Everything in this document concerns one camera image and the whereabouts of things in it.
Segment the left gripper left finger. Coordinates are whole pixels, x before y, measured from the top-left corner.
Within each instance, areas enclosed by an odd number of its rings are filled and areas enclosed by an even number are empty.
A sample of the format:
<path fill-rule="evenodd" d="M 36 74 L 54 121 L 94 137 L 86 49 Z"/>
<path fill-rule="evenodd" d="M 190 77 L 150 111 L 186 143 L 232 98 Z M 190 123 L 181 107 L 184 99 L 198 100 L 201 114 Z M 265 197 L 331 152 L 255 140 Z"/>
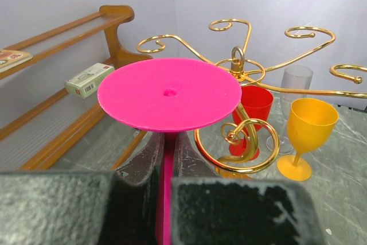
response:
<path fill-rule="evenodd" d="M 155 244 L 162 135 L 111 172 L 1 174 L 2 244 Z"/>

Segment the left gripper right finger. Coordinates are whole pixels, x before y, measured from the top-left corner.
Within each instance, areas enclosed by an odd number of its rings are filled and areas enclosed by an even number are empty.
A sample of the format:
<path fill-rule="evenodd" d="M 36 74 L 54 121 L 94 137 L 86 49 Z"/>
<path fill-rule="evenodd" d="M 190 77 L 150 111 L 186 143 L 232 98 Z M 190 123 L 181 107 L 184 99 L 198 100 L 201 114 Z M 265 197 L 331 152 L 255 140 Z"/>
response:
<path fill-rule="evenodd" d="M 222 178 L 192 148 L 175 144 L 172 244 L 325 244 L 313 201 L 299 184 Z"/>

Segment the pink wine glass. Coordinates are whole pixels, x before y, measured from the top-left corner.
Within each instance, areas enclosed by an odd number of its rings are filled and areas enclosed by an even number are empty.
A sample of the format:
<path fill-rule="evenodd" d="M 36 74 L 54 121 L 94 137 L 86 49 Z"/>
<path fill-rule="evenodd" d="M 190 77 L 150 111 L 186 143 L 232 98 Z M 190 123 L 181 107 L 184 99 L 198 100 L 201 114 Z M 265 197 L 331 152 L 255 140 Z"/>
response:
<path fill-rule="evenodd" d="M 177 135 L 212 125 L 229 115 L 240 103 L 240 85 L 227 71 L 203 61 L 149 59 L 113 71 L 101 82 L 97 98 L 101 108 L 116 121 L 164 133 L 155 238 L 158 244 L 170 244 Z"/>

